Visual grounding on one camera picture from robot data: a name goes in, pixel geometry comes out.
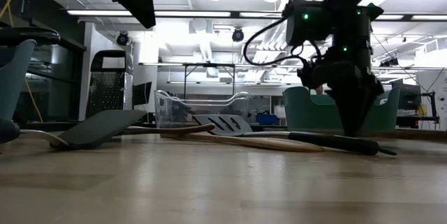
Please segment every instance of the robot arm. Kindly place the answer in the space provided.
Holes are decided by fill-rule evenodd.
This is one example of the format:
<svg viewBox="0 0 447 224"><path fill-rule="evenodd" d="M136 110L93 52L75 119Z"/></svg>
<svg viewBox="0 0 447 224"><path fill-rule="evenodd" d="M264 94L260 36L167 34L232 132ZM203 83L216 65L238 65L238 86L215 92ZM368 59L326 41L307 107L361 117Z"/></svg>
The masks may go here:
<svg viewBox="0 0 447 224"><path fill-rule="evenodd" d="M332 34L332 46L324 55L303 61L298 70L302 84L311 89L328 84L328 91L338 107L344 132L355 136L378 95L381 83L371 73L370 22L383 10L362 0L324 0L289 3L287 43L301 46L306 40L316 47L316 40Z"/></svg>

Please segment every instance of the wooden handle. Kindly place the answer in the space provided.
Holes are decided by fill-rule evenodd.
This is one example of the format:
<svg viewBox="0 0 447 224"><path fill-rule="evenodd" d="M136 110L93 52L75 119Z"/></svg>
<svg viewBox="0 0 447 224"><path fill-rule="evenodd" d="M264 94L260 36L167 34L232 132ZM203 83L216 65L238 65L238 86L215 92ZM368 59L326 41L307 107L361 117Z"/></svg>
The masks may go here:
<svg viewBox="0 0 447 224"><path fill-rule="evenodd" d="M307 144L297 141L280 140L269 137L226 137L209 135L203 133L187 134L187 135L165 135L161 137L183 139L183 140L202 140L208 142L238 144L246 147L258 147L275 151L299 151L299 152L320 152L324 151L323 147L315 144Z"/></svg>
<svg viewBox="0 0 447 224"><path fill-rule="evenodd" d="M128 128L121 135L138 135L138 134L176 134L184 135L189 133L201 133L214 129L214 124L208 124L204 126L192 126L186 128L172 128L172 129L160 129L160 128Z"/></svg>

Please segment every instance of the spatula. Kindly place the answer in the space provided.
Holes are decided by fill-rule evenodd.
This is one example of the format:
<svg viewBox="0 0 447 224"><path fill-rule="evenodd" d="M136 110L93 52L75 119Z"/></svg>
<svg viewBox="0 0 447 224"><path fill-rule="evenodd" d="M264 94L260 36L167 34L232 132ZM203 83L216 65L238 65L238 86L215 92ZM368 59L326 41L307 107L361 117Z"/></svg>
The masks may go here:
<svg viewBox="0 0 447 224"><path fill-rule="evenodd" d="M341 149L364 155L376 155L378 152L393 156L397 155L394 151L381 148L377 142L371 140L305 132L253 133L250 125L241 116L213 114L194 115L193 117L200 125L214 124L216 127L208 131L214 135L230 137L287 137L289 140L297 140L321 147Z"/></svg>

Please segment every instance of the desk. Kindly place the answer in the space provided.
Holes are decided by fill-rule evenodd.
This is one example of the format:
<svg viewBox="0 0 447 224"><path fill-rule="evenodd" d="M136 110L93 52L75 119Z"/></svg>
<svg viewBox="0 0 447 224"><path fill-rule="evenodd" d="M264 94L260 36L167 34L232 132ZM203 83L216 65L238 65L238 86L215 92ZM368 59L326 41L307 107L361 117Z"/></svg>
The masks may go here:
<svg viewBox="0 0 447 224"><path fill-rule="evenodd" d="M396 120L396 125L401 127L410 127L413 129L418 129L419 121L438 121L439 117L419 117L419 116L398 116Z"/></svg>
<svg viewBox="0 0 447 224"><path fill-rule="evenodd" d="M265 151L154 135L51 152L0 145L7 224L445 223L447 146L381 142L399 153Z"/></svg>

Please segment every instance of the computer monitor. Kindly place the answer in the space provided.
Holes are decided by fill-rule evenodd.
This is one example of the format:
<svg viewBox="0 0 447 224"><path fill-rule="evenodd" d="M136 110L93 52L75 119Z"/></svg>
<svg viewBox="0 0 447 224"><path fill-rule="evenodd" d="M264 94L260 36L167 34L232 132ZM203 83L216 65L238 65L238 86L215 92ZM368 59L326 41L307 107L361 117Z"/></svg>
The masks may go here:
<svg viewBox="0 0 447 224"><path fill-rule="evenodd" d="M399 109L400 110L418 110L420 98L420 86L403 84L402 82L391 83L392 87L400 87Z"/></svg>
<svg viewBox="0 0 447 224"><path fill-rule="evenodd" d="M152 82L135 85L133 87L133 106L135 105L145 105L149 102L149 97L151 95Z"/></svg>

